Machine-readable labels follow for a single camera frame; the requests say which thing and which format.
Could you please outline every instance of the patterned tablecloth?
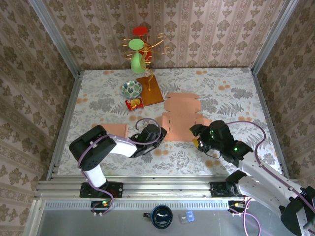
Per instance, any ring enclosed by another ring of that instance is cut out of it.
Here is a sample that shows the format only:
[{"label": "patterned tablecloth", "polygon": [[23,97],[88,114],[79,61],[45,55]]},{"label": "patterned tablecloth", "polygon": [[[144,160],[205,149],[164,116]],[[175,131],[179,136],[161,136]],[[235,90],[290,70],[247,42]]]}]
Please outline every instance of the patterned tablecloth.
[{"label": "patterned tablecloth", "polygon": [[[201,112],[211,120],[225,122],[249,120],[259,124],[267,140],[259,148],[259,156],[280,170],[265,116],[248,68],[156,69],[155,75],[163,97],[169,92],[192,92],[200,96]],[[59,166],[59,175],[79,175],[77,161],[68,150],[77,137],[100,123],[127,123],[129,137],[136,133],[135,122],[144,117],[161,116],[164,103],[130,112],[121,94],[121,85],[141,76],[131,70],[85,71],[70,129]],[[230,127],[235,139],[254,148],[263,137],[248,123]],[[219,157],[217,151],[208,154]],[[213,159],[196,150],[192,142],[163,142],[145,156],[130,159],[108,155],[101,163],[105,175],[194,174],[227,175],[235,170],[222,157]]]}]

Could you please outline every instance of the decorative plate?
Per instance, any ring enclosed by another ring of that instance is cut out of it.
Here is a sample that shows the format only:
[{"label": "decorative plate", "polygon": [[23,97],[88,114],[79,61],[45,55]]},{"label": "decorative plate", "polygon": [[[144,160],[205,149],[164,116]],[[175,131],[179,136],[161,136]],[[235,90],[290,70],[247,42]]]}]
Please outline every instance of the decorative plate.
[{"label": "decorative plate", "polygon": [[142,92],[142,85],[138,81],[128,81],[122,86],[122,93],[128,98],[136,98]]}]

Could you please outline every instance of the red snack package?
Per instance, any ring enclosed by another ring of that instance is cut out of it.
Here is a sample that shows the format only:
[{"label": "red snack package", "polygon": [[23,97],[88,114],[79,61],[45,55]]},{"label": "red snack package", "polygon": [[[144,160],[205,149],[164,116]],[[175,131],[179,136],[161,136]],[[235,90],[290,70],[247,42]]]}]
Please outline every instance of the red snack package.
[{"label": "red snack package", "polygon": [[128,110],[130,110],[130,111],[133,111],[134,109],[139,108],[139,107],[141,107],[141,108],[144,107],[141,98],[126,100],[125,103],[128,107]]}]

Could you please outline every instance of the wall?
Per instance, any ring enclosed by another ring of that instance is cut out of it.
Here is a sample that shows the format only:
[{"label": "wall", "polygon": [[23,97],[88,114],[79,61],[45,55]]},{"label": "wall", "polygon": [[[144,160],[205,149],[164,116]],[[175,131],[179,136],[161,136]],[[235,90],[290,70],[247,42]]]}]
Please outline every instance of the wall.
[{"label": "wall", "polygon": [[291,177],[315,187],[315,1],[301,0],[259,71]]},{"label": "wall", "polygon": [[27,0],[0,1],[0,235],[22,235],[73,77]]},{"label": "wall", "polygon": [[45,0],[81,70],[129,68],[120,45],[138,25],[167,35],[155,68],[249,67],[284,0]]}]

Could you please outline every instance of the black mug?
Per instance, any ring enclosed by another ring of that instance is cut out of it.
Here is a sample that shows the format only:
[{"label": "black mug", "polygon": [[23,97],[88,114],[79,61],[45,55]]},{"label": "black mug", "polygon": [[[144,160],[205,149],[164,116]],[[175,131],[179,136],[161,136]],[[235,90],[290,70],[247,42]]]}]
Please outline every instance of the black mug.
[{"label": "black mug", "polygon": [[144,213],[143,217],[150,218],[152,224],[156,228],[163,230],[171,225],[173,213],[168,206],[158,205],[152,210],[151,213]]}]

